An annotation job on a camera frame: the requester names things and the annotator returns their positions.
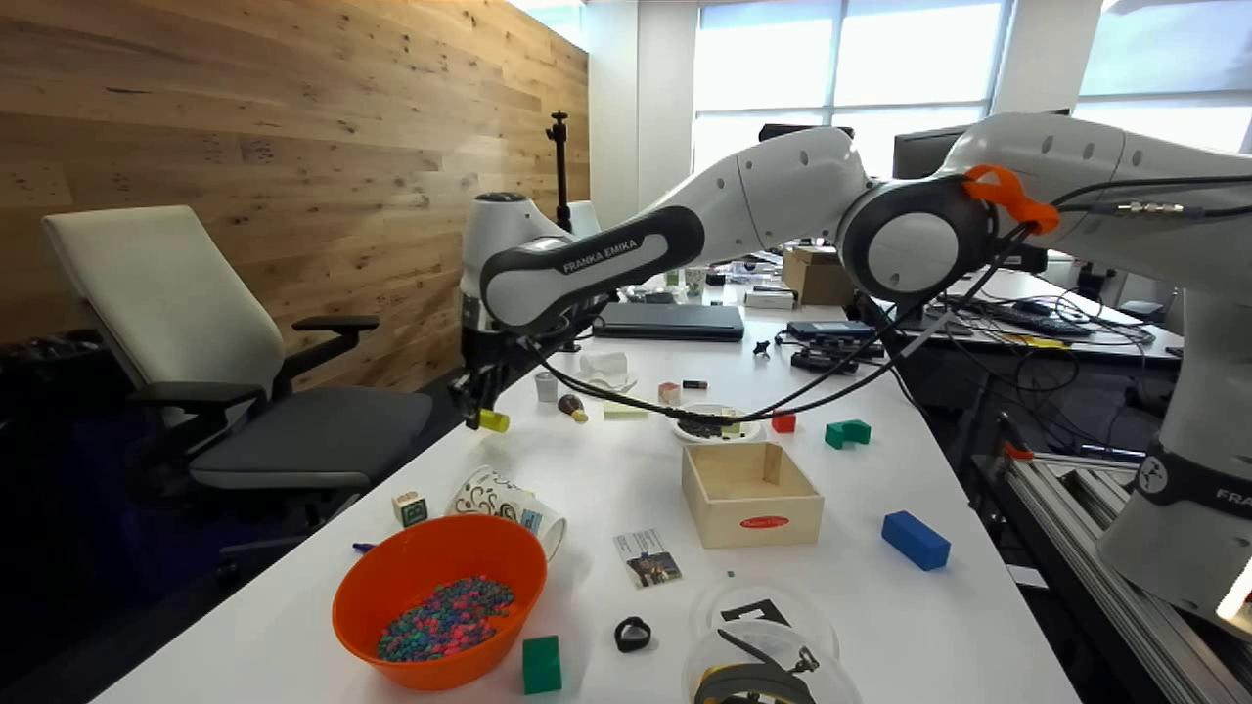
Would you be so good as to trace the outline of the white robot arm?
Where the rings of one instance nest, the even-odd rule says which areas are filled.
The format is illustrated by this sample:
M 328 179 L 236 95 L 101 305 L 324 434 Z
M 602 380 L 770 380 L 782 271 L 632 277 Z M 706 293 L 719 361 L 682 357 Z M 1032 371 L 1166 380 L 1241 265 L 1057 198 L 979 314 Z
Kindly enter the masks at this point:
M 1248 625 L 1248 155 L 1064 113 L 999 113 L 961 129 L 935 172 L 876 179 L 843 133 L 789 129 L 597 234 L 564 234 L 525 196 L 478 198 L 461 299 L 482 332 L 536 336 L 618 285 L 807 234 L 826 234 L 851 282 L 885 299 L 926 299 L 1010 241 L 1176 285 L 1176 385 L 1099 561 L 1197 619 Z

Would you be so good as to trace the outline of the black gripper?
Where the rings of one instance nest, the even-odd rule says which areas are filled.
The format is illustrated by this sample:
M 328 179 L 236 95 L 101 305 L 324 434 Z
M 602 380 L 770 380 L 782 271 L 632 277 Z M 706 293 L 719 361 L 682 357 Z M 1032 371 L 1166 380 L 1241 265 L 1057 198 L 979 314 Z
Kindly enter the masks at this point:
M 461 332 L 461 375 L 453 393 L 461 408 L 491 408 L 495 393 L 520 375 L 525 357 L 512 336 L 495 332 Z

